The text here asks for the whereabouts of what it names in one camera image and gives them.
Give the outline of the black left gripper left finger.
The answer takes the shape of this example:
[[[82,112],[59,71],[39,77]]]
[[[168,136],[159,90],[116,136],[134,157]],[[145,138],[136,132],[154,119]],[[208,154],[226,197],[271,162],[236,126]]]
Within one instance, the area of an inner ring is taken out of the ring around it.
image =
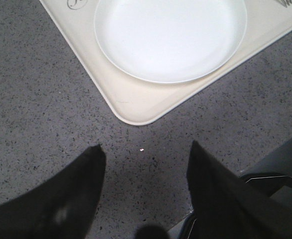
[[[83,239],[99,203],[106,169],[100,145],[58,174],[0,205],[0,239]]]

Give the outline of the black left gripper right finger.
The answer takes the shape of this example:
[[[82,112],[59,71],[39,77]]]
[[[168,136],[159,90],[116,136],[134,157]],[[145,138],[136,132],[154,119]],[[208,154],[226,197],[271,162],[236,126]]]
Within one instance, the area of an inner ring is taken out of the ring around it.
[[[246,184],[197,141],[187,182],[197,239],[292,239],[292,210]]]

